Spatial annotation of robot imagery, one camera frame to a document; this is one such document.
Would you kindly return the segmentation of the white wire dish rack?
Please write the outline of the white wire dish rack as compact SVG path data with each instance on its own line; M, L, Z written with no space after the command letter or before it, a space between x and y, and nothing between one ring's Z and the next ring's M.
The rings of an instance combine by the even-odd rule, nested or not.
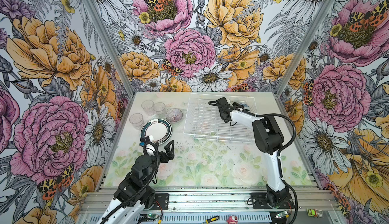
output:
M199 140L254 143L253 131L240 123L225 123L218 107L208 104L225 97L229 104L237 102L252 113L256 112L254 97L232 94L192 93L189 97L183 133Z

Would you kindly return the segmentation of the blue white porcelain bowl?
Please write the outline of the blue white porcelain bowl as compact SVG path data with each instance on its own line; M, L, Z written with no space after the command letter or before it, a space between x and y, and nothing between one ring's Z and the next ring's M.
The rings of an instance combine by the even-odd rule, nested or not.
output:
M249 107L246 103L244 103L244 102L239 102L239 105L240 105L242 108L244 108L245 110L250 110L250 107Z

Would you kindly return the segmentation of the green rimmed plate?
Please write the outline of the green rimmed plate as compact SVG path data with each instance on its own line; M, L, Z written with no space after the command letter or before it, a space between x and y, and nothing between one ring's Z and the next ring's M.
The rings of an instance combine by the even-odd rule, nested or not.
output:
M147 122L140 131L140 138L152 137L156 144L166 143L172 135L172 125L164 119Z

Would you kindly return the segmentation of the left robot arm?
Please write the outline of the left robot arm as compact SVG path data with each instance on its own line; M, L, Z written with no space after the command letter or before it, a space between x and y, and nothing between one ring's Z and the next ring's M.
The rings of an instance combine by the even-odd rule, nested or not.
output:
M174 144L175 141L171 140L164 151L159 151L148 137L141 139L143 155L135 160L131 171L119 184L100 224L128 224L143 210L152 208L157 200L150 183L156 181L159 166L174 159Z

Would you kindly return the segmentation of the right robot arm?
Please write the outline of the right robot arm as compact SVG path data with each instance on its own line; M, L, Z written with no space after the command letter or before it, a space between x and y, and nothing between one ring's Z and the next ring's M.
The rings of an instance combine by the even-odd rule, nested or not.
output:
M296 138L294 123L281 114L257 114L246 110L237 102L230 105L225 97L209 101L208 105L218 107L220 117L225 123L239 123L253 132L257 148L265 153L264 160L268 173L266 184L267 204L271 208L276 208L294 197L294 207L298 208L297 193L285 181L281 163L281 152L289 147ZM291 139L286 145L283 144L284 136L276 121L277 117L287 120L293 128Z

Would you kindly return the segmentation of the clear glass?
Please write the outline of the clear glass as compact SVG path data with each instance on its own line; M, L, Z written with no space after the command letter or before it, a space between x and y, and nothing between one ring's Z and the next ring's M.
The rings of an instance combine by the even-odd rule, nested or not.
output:
M158 117L163 118L166 114L166 105L163 102L156 102L153 111Z
M143 115L141 113L135 113L130 116L129 122L136 130L141 130L144 125Z
M154 111L154 102L152 100L145 100L142 104L141 104L141 107L142 109L144 110L144 112L148 115L148 116L152 116L155 114L155 111Z

